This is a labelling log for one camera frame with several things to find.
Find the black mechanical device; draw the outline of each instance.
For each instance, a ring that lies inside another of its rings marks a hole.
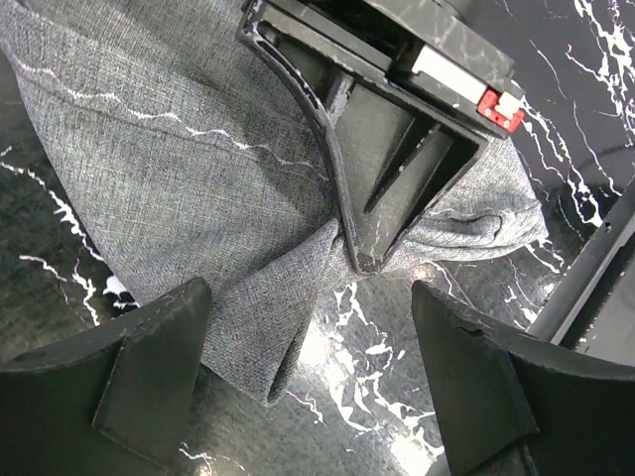
[[[469,27],[474,0],[249,0],[238,40],[309,119],[357,272],[523,119],[513,62]]]

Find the gray fabric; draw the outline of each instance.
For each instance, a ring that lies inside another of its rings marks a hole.
[[[116,276],[140,303],[204,276],[216,309],[203,364],[270,404],[318,295],[355,275],[304,116],[234,41],[239,3],[0,0],[0,46]],[[386,271],[546,235],[512,144],[492,141]]]

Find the black marble surface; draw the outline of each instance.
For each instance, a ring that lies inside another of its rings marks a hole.
[[[527,328],[635,176],[630,0],[482,2],[472,27],[527,90],[514,141],[549,240],[478,263],[430,263],[322,298],[274,408],[201,369],[174,474],[424,475],[443,452],[410,316],[410,283]],[[134,306],[69,206],[0,59],[0,359]]]

